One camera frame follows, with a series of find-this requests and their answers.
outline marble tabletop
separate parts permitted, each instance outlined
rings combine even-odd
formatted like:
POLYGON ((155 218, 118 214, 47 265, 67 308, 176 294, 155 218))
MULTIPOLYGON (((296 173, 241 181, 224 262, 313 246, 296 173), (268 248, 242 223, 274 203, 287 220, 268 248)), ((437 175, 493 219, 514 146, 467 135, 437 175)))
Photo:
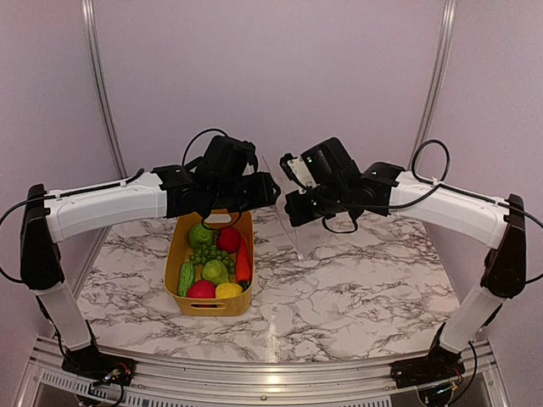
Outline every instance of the marble tabletop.
POLYGON ((253 298, 237 317, 185 316, 165 290, 175 220, 114 226, 78 298, 98 342, 206 360, 352 360, 428 348, 458 306, 418 221, 364 215, 354 234, 319 229, 312 244, 302 235, 300 260, 273 209, 253 216, 253 298))

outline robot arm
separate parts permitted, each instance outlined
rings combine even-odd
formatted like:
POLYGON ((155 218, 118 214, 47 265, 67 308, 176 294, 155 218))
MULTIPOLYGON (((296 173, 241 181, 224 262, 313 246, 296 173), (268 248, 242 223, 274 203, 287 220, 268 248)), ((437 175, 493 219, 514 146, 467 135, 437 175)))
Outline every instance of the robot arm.
POLYGON ((57 243, 130 220, 192 212, 205 219, 212 209, 241 213, 273 205, 281 190, 269 173, 244 176, 247 165, 254 170, 258 166, 252 143, 217 136, 203 157, 185 166, 141 170, 129 180, 83 189, 46 192, 43 185, 30 189, 21 230, 21 280, 64 339, 65 370, 103 377, 116 363, 130 365, 132 361, 98 351, 64 280, 57 243))
POLYGON ((398 387, 408 387, 465 371, 460 353, 488 325, 508 298, 520 294, 526 280, 523 200, 485 197, 441 181, 421 182, 410 171, 372 164, 361 173, 341 142, 332 138, 302 153, 286 154, 281 166, 299 190, 287 194, 292 226, 348 212, 353 223, 364 210, 405 216, 469 236, 490 249, 484 275, 459 309, 437 332, 427 356, 392 366, 398 387))

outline yellow basket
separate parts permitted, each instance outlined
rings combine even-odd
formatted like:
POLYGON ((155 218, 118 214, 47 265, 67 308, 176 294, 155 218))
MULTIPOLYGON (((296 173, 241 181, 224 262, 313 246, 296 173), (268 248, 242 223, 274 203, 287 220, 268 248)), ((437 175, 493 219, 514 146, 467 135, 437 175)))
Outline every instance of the yellow basket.
MULTIPOLYGON (((226 211, 213 211, 214 215, 226 214, 226 211)), ((229 216, 227 223, 210 223, 205 222, 212 228, 224 228, 235 221, 235 218, 229 216)), ((241 215, 240 220, 234 225, 234 228, 239 231, 242 238, 247 243, 249 252, 249 262, 253 275, 251 284, 243 293, 232 298, 221 299, 195 299, 184 298, 177 295, 179 282, 179 274, 183 263, 189 261, 190 256, 194 251, 188 246, 187 235, 190 228, 197 225, 202 220, 201 216, 194 213, 181 216, 177 219, 176 229, 173 232, 173 237, 170 243, 170 251, 166 263, 166 273, 164 284, 168 293, 176 300, 177 305, 185 315, 192 316, 236 316, 243 314, 250 306, 251 291, 253 289, 253 280, 255 279, 255 235, 253 233, 253 218, 251 213, 245 212, 241 215)), ((236 254, 230 254, 230 257, 236 259, 236 254)), ((196 266, 196 281, 200 280, 203 266, 196 266)), ((236 276, 230 276, 231 282, 236 282, 236 276)))

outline pink wall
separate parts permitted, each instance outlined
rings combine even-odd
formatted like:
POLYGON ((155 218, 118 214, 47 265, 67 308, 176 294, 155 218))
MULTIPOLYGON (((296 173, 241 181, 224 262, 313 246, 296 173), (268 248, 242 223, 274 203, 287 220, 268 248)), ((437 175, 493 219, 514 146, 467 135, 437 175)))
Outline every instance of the pink wall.
MULTIPOLYGON (((81 3, 0 4, 0 210, 28 187, 77 187, 115 178, 92 84, 81 3)), ((20 214, 0 233, 0 263, 18 276, 20 214)), ((94 235, 61 247, 70 281, 94 235)), ((0 405, 10 406, 44 319, 34 296, 0 278, 0 405)))
POLYGON ((443 2, 97 0, 95 9, 129 171, 179 162, 210 126, 254 141, 275 166, 338 136, 364 169, 409 159, 443 2))
MULTIPOLYGON (((453 185, 524 197, 543 219, 543 2, 459 2, 451 60, 431 137, 451 149, 453 185)), ((438 175, 431 153, 423 166, 438 175)), ((527 220, 529 276, 543 271, 543 231, 527 220)), ((435 227, 431 237, 462 297, 481 276, 486 249, 435 227)), ((528 286, 488 333, 512 406, 543 400, 543 282, 528 286)))

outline basket handle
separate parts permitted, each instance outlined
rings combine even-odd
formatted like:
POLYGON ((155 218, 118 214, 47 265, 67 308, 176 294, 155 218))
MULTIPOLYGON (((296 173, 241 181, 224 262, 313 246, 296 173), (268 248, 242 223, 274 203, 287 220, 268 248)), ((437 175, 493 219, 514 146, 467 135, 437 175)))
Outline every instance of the basket handle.
POLYGON ((191 303, 190 308, 194 309, 202 309, 202 308, 214 308, 214 309, 225 309, 227 307, 224 303, 216 303, 216 304, 199 304, 199 303, 191 303))
POLYGON ((207 225, 226 225, 232 223, 233 218, 228 213, 211 213, 204 222, 207 225))

